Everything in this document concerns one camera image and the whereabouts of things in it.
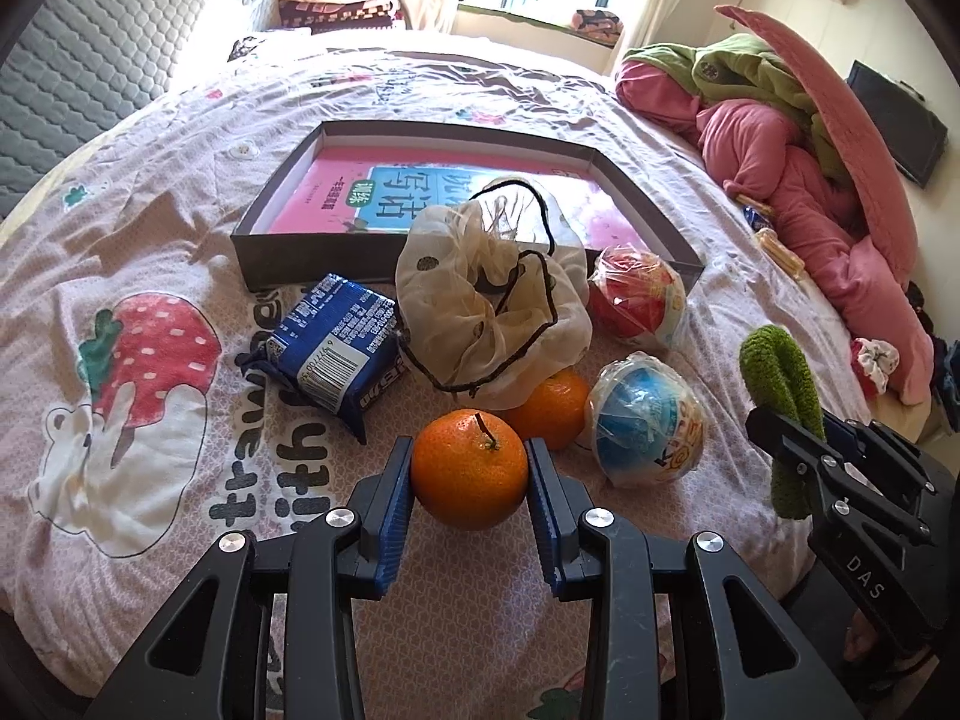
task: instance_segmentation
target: pink book cover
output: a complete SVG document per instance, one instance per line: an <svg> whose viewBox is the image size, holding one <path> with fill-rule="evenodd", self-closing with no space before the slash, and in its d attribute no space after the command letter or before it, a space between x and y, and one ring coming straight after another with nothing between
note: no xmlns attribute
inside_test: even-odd
<svg viewBox="0 0 960 720"><path fill-rule="evenodd" d="M553 194L585 247L632 242L645 248L611 196L587 175L530 160L414 148L323 149L269 232L405 233L428 205L459 205L507 173Z"/></svg>

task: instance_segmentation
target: mandarin orange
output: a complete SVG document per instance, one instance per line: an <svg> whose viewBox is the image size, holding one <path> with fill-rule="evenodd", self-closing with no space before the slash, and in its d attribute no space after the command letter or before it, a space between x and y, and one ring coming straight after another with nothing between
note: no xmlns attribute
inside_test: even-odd
<svg viewBox="0 0 960 720"><path fill-rule="evenodd" d="M586 424L584 405L590 386L572 367L539 384L526 403L501 413L522 440L540 437L547 449L565 449Z"/></svg>
<svg viewBox="0 0 960 720"><path fill-rule="evenodd" d="M527 493L523 442L491 413L461 409L435 419L414 439L410 481L416 499L445 525L493 528Z"/></svg>

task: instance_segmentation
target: quilted mattress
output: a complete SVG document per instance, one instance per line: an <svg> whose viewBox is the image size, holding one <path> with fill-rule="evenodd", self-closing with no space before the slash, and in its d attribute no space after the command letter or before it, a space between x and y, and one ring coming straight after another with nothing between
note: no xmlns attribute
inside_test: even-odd
<svg viewBox="0 0 960 720"><path fill-rule="evenodd" d="M274 13L275 0L46 0L0 67L0 218L67 154L226 62Z"/></svg>

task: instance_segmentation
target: green knitted object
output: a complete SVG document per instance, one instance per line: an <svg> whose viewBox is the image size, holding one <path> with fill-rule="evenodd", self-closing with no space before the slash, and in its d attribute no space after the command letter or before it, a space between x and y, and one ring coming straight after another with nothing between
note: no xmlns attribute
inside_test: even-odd
<svg viewBox="0 0 960 720"><path fill-rule="evenodd" d="M768 324L747 336L740 346L740 375L755 404L799 422L818 439L826 438L806 357L784 328ZM803 482L780 463L773 464L770 498L784 519L806 519L810 514Z"/></svg>

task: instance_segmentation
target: plastic wrap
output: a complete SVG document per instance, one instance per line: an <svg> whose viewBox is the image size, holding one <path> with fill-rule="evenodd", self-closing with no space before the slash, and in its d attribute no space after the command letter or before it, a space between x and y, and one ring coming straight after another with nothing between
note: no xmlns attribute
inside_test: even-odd
<svg viewBox="0 0 960 720"><path fill-rule="evenodd" d="M686 290L664 260L633 244L613 245L597 257L589 282L589 311L603 330L651 354L672 346Z"/></svg>
<svg viewBox="0 0 960 720"><path fill-rule="evenodd" d="M704 412L669 365L643 352L612 362L587 401L590 448L618 488L673 482L704 447Z"/></svg>
<svg viewBox="0 0 960 720"><path fill-rule="evenodd" d="M773 229L765 227L757 230L754 233L754 240L767 253L767 256L792 279L799 279L803 275L806 264L781 243Z"/></svg>

